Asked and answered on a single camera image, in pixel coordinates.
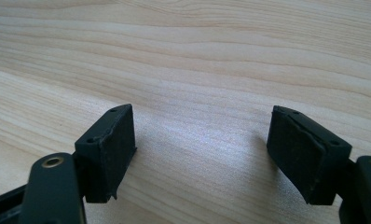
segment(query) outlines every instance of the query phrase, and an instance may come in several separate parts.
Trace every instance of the table surface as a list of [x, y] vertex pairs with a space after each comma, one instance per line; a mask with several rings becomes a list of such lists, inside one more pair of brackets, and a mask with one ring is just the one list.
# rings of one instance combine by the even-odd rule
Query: table surface
[[282, 105], [371, 155], [371, 1], [0, 0], [0, 194], [128, 103], [138, 151], [89, 223], [338, 223], [266, 142]]

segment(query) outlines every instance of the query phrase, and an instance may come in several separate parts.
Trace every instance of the black plastic clip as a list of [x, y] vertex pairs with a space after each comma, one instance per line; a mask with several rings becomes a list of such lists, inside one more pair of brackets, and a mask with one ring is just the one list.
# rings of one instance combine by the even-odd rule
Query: black plastic clip
[[371, 223], [371, 157], [349, 159], [351, 145], [302, 113], [275, 105], [268, 154], [306, 203], [342, 197], [342, 223]]
[[136, 151], [131, 105], [108, 110], [75, 143], [34, 163], [26, 186], [0, 196], [0, 224], [85, 223], [88, 203], [107, 203]]

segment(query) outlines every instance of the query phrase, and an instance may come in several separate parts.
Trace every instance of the black plastic bracket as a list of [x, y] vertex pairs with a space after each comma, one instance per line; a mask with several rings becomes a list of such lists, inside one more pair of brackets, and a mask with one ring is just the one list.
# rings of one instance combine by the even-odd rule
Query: black plastic bracket
[[306, 203], [343, 199], [342, 223], [371, 223], [371, 157], [349, 159], [351, 145], [302, 113], [275, 105], [268, 154]]
[[26, 186], [0, 196], [0, 224], [85, 223], [88, 203], [117, 197], [136, 151], [131, 105], [108, 110], [75, 143], [34, 163]]

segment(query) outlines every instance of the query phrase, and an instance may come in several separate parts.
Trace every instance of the hole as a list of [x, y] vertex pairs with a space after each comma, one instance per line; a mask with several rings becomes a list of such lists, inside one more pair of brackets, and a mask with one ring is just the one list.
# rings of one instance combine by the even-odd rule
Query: hole
[[62, 157], [53, 157], [53, 158], [49, 158], [49, 159], [46, 159], [42, 166], [44, 168], [52, 168], [52, 167], [55, 167], [59, 164], [63, 163], [63, 158]]
[[331, 143], [331, 145], [339, 146], [339, 143], [335, 140], [331, 140], [330, 143]]
[[89, 139], [87, 140], [87, 142], [88, 142], [88, 143], [94, 143], [94, 142], [95, 142], [95, 139], [93, 139], [93, 138], [89, 138]]

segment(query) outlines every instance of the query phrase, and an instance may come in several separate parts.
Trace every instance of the clamp jaw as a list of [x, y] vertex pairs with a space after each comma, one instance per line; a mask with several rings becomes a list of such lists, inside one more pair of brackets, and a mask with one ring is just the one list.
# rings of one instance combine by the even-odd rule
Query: clamp jaw
[[36, 161], [28, 184], [0, 196], [0, 224], [86, 223], [84, 204], [117, 198], [136, 151], [131, 105], [108, 110], [75, 143], [76, 151]]
[[351, 145], [302, 113], [273, 107], [268, 154], [306, 203], [331, 205], [341, 223], [371, 223], [371, 156], [349, 159]]

